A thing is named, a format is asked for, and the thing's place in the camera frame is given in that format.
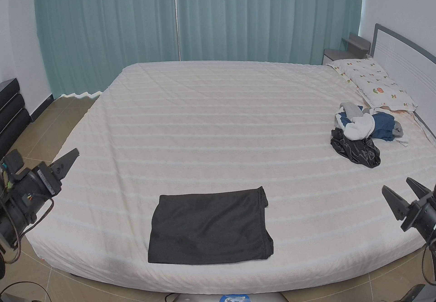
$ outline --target curtain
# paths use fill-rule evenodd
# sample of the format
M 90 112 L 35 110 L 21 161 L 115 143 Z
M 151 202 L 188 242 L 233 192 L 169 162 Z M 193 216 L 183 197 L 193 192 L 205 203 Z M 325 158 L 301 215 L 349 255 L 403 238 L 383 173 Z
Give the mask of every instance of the curtain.
M 53 96 L 102 91 L 136 62 L 179 60 L 175 0 L 35 0 Z
M 321 64 L 358 32 L 362 0 L 177 0 L 181 60 Z

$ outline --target mattress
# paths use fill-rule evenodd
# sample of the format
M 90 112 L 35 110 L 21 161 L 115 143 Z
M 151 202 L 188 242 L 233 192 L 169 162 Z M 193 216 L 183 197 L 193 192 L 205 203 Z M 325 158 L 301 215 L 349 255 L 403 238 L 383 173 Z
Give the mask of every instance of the mattress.
M 433 187 L 436 149 L 413 115 L 399 112 L 409 146 L 375 140 L 380 166 L 351 163 L 330 146 L 334 114 L 344 101 L 363 102 L 328 66 L 128 66 L 64 143 L 58 157 L 74 147 L 80 157 L 52 213 L 28 239 L 39 257 L 63 271 L 152 291 L 274 292 L 368 273 L 424 244 L 415 229 L 400 229 L 381 189 L 385 184 L 411 201 L 407 176 Z M 147 262 L 161 194 L 259 186 L 269 201 L 269 259 Z

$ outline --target black cloth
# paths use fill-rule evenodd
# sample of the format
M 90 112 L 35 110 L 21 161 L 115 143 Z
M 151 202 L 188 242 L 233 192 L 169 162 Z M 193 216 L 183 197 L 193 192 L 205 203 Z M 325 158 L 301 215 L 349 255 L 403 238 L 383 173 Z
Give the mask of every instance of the black cloth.
M 267 206 L 263 187 L 161 195 L 151 220 L 148 261 L 212 265 L 265 260 L 274 252 L 265 228 Z
M 380 150 L 374 145 L 371 138 L 351 141 L 344 136 L 344 132 L 339 128 L 332 130 L 331 136 L 330 144 L 341 156 L 368 168 L 380 165 Z

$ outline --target pillow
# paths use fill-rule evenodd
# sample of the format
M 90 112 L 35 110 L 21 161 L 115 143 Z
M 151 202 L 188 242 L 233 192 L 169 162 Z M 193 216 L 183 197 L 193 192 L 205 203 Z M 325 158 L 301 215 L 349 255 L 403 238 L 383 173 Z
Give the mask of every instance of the pillow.
M 405 90 L 391 80 L 373 59 L 343 59 L 328 63 L 349 83 L 371 107 L 387 106 L 392 111 L 414 111 L 416 104 Z

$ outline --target black dresser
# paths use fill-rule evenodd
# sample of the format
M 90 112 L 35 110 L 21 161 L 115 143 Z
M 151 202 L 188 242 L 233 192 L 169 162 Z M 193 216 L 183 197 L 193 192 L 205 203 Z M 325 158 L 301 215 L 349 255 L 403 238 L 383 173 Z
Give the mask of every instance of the black dresser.
M 30 123 L 17 79 L 0 83 L 0 108 L 0 158 L 3 158 Z

